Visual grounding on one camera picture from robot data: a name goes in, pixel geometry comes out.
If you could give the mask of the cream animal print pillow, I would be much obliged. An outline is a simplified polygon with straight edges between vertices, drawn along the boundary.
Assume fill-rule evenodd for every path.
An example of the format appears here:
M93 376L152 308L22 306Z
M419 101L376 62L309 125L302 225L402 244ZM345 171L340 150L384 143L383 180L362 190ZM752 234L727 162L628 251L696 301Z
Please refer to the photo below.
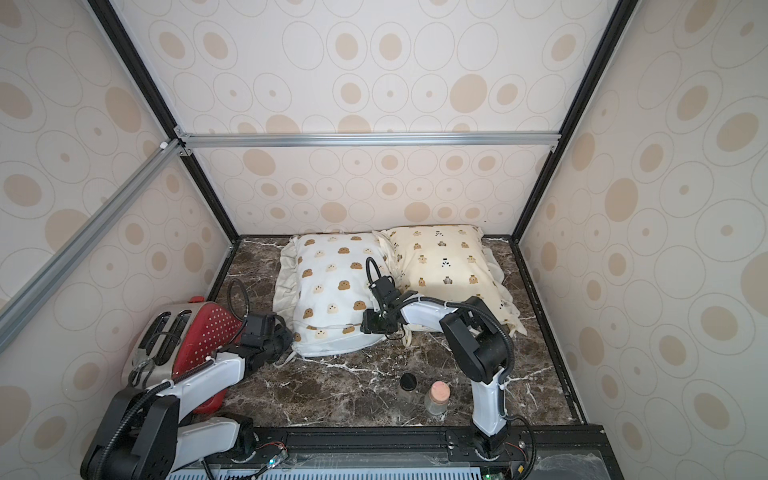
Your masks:
M478 297L497 320L521 335L527 333L504 273L483 232L470 225L399 227L376 231L396 286L448 301Z

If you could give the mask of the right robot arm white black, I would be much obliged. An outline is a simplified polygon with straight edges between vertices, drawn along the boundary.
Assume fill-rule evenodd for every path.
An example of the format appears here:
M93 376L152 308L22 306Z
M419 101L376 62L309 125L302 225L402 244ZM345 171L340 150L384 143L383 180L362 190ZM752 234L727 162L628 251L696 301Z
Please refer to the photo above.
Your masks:
M377 306L364 311L361 331L389 336L416 325L442 332L458 367L472 382L475 448L486 459L500 455L511 421L504 388L515 363L509 334L478 297L451 302L415 291L402 293L373 258L366 259L365 269Z

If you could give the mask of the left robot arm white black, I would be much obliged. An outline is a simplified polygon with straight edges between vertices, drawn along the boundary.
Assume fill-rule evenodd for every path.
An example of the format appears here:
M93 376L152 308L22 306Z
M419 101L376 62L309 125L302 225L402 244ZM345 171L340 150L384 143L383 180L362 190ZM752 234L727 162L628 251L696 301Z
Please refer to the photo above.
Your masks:
M251 418L219 414L227 390L276 363L296 336L274 312L241 316L201 297L159 307L133 346L122 380L84 455L84 479L164 479L225 454L249 461Z

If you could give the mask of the white bear print pillow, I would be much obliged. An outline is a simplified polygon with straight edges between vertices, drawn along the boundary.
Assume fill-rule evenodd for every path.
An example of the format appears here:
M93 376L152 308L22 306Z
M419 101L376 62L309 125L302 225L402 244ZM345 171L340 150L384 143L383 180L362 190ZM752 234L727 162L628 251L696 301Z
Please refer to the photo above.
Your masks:
M361 331L364 311L378 307L366 276L369 257L389 273L372 233L295 236L282 249L273 310L292 331L298 355L346 354L385 339Z

